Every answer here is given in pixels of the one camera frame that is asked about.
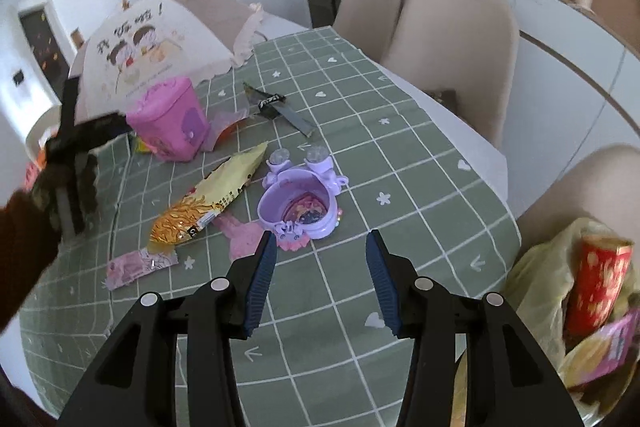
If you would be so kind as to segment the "left hand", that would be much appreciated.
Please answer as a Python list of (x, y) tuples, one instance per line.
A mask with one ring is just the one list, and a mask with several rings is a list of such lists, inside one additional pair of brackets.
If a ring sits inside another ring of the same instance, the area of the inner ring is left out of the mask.
[(62, 233), (51, 207), (16, 191), (1, 208), (1, 330), (11, 322), (42, 272), (58, 255)]

